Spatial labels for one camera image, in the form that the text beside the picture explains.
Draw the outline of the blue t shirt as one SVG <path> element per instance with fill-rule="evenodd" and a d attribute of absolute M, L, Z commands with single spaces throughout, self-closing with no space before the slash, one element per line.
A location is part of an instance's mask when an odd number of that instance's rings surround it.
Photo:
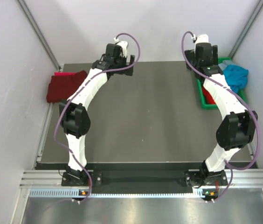
<path fill-rule="evenodd" d="M 248 83 L 249 70 L 245 69 L 231 60 L 223 60 L 219 63 L 220 68 L 223 71 L 226 82 L 235 93 L 243 90 Z"/>

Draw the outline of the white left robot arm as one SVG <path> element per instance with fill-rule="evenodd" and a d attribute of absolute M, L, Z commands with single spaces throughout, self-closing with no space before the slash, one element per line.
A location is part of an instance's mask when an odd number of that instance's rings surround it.
<path fill-rule="evenodd" d="M 86 186 L 90 183 L 87 172 L 82 169 L 87 165 L 85 137 L 91 125 L 87 110 L 98 90 L 115 74 L 99 72 L 128 66 L 127 48 L 126 41 L 116 40 L 115 43 L 107 44 L 105 53 L 92 64 L 86 79 L 77 89 L 78 95 L 72 94 L 67 100 L 59 103 L 59 113 L 62 113 L 67 102 L 71 102 L 61 120 L 61 127 L 72 151 L 68 167 L 63 173 L 62 186 Z"/>

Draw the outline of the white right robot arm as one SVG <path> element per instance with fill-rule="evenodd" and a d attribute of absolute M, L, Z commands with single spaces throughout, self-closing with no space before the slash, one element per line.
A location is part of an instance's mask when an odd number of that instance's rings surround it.
<path fill-rule="evenodd" d="M 191 184 L 212 185 L 220 179 L 234 154 L 253 140 L 255 123 L 241 102 L 229 92 L 223 71 L 218 65 L 217 46 L 201 42 L 193 50 L 185 51 L 190 64 L 201 72 L 200 82 L 217 105 L 222 122 L 216 131 L 212 154 L 202 163 L 199 173 L 193 175 Z"/>

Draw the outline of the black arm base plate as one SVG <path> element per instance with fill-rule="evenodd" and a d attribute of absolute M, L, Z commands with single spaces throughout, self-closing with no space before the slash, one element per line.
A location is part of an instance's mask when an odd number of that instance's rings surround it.
<path fill-rule="evenodd" d="M 203 176 L 200 171 L 189 170 L 95 170 L 90 172 L 91 179 L 82 172 L 79 177 L 73 172 L 64 172 L 62 186 L 66 187 L 104 187 L 110 184 L 169 184 L 182 187 L 226 186 L 228 181 L 225 171 Z"/>

